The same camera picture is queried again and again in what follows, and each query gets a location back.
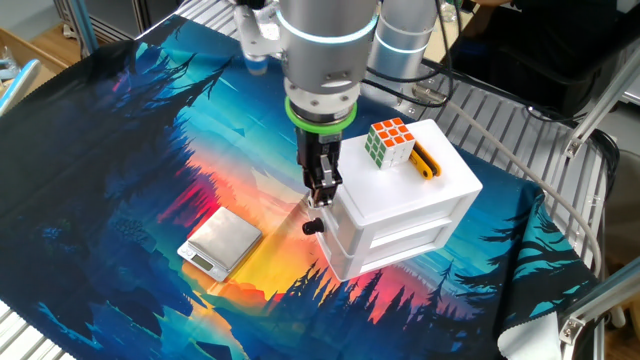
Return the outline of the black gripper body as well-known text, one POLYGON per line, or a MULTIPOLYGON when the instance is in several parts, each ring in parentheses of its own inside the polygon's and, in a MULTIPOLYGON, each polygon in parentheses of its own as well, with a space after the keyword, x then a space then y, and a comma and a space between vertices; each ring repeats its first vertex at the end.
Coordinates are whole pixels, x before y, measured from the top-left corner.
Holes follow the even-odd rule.
POLYGON ((329 155, 340 151, 343 133, 317 134, 297 128, 296 139, 300 155, 329 155))

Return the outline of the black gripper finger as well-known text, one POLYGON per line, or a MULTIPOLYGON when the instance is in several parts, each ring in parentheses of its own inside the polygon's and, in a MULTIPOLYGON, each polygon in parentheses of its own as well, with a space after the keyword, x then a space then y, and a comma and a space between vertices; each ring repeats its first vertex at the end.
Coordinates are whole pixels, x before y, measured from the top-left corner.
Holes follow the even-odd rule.
POLYGON ((312 202, 316 208, 333 203, 336 191, 342 184, 342 177, 328 155, 319 157, 319 165, 312 172, 312 202))
POLYGON ((311 194, 314 194, 313 161, 309 159, 309 155, 304 149, 298 150, 298 164, 302 168, 304 185, 309 189, 311 194))

